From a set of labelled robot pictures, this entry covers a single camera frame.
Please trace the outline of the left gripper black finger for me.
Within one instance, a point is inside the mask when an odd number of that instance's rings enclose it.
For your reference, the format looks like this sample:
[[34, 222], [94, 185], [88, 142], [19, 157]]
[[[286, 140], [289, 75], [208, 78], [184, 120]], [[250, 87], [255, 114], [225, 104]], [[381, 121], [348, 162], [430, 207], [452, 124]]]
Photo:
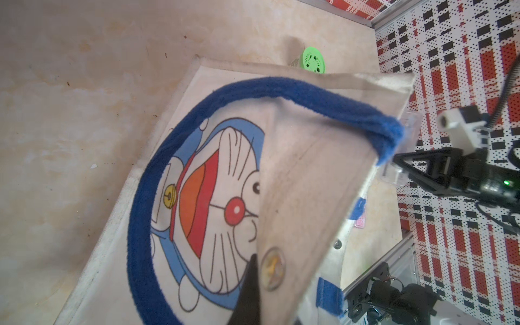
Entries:
[[240, 295], [228, 325], [260, 325], [261, 306], [257, 254], [248, 263]]

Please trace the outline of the pink compass set case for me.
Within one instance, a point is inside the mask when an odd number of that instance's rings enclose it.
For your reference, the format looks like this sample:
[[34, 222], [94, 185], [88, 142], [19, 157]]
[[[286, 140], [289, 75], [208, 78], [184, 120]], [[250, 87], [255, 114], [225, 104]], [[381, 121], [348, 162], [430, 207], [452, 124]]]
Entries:
[[366, 227], [366, 214], [363, 213], [354, 223], [354, 226], [358, 229], [364, 229]]

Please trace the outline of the white canvas cartoon bag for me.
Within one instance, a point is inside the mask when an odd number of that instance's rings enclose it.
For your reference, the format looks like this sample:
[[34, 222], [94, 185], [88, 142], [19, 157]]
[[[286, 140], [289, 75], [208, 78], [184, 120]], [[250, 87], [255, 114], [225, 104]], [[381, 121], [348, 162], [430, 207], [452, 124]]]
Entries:
[[195, 58], [57, 324], [338, 324], [354, 209], [404, 137], [412, 74]]

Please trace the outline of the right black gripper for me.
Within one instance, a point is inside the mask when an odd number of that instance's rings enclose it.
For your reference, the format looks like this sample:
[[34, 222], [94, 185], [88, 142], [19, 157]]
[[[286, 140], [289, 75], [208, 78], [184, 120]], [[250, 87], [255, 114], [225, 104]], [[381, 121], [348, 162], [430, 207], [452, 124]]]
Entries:
[[457, 148], [396, 154], [393, 163], [439, 197], [464, 196], [490, 207], [519, 206], [519, 172]]

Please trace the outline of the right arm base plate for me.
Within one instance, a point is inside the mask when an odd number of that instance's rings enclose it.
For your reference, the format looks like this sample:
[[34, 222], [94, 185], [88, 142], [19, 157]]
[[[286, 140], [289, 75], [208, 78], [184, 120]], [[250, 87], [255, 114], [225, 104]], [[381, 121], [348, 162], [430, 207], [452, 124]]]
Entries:
[[345, 291], [345, 313], [351, 322], [376, 324], [388, 318], [396, 324], [430, 324], [439, 315], [439, 295], [419, 284], [404, 285], [382, 262], [360, 276]]

